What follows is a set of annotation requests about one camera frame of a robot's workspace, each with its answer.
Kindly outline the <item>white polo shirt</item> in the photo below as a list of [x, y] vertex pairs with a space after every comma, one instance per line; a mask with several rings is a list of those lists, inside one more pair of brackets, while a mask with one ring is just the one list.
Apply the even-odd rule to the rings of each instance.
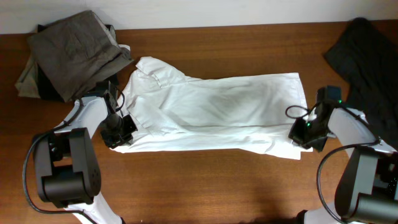
[[119, 98], [137, 126], [120, 153], [242, 149], [300, 159], [289, 139], [307, 102], [298, 73], [202, 80], [142, 57]]

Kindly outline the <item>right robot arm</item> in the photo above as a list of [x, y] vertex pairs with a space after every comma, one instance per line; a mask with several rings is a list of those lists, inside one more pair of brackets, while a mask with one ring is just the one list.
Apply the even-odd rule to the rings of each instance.
[[[369, 128], [362, 112], [346, 107], [340, 95], [317, 93], [316, 104], [306, 110], [306, 120], [298, 116], [289, 133], [304, 148], [323, 149], [333, 135], [341, 143], [318, 165], [316, 185], [323, 205], [306, 213], [306, 223], [397, 223], [397, 151]], [[322, 194], [321, 177], [326, 161], [346, 151], [349, 161], [335, 191], [333, 205]]]

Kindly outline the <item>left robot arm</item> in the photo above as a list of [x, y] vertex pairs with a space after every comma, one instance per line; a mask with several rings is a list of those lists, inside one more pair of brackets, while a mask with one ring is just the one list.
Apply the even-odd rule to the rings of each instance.
[[124, 223], [101, 194], [101, 172], [91, 141], [97, 129], [111, 149], [127, 145], [136, 125], [123, 115], [116, 90], [87, 93], [57, 127], [39, 134], [26, 155], [34, 160], [37, 193], [56, 210], [44, 210], [32, 201], [27, 171], [22, 184], [28, 204], [49, 215], [72, 214], [81, 223]]

